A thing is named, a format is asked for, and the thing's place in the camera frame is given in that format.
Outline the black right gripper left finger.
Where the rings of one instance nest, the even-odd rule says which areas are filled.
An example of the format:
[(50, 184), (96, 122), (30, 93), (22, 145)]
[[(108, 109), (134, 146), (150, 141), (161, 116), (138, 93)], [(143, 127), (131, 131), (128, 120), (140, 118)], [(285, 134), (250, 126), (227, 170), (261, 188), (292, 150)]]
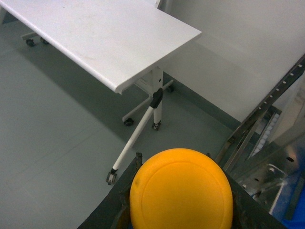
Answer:
[(130, 190), (134, 177), (142, 166), (142, 154), (135, 158), (98, 207), (80, 225), (80, 229), (132, 229)]

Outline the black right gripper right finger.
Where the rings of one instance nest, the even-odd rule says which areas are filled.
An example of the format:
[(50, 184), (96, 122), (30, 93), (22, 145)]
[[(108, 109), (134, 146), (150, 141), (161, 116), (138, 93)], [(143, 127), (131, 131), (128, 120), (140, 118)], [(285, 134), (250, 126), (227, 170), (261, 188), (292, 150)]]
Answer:
[(280, 221), (257, 203), (236, 179), (224, 171), (233, 194), (233, 229), (285, 229)]

